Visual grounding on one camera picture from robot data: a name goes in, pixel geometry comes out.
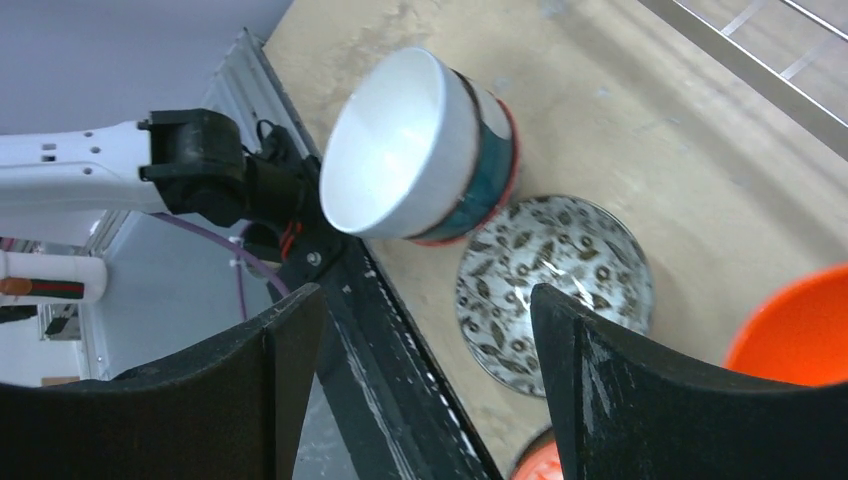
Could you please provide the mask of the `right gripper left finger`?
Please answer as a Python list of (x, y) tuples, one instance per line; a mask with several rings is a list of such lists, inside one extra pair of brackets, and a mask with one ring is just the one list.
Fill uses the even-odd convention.
[(289, 479), (326, 324), (310, 283), (109, 381), (1, 388), (5, 479)]

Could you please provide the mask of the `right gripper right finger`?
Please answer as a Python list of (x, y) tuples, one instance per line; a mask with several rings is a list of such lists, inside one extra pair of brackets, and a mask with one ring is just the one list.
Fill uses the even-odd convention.
[(733, 372), (605, 319), (549, 284), (531, 321), (568, 479), (843, 479), (847, 387)]

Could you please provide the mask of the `grey leaf pattern bowl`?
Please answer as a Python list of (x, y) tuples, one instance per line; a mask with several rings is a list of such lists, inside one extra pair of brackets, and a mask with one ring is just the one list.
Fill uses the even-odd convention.
[(473, 358), (518, 393), (545, 395), (530, 315), (537, 284), (550, 284), (639, 334), (651, 330), (652, 272), (620, 220), (569, 195), (517, 201), (470, 238), (455, 311)]

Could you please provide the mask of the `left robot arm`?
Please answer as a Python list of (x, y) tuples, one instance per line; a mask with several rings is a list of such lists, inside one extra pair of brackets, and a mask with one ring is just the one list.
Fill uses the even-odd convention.
[(86, 131), (4, 135), (1, 214), (124, 210), (282, 227), (306, 202), (296, 161), (281, 126), (251, 152), (234, 120), (204, 108)]

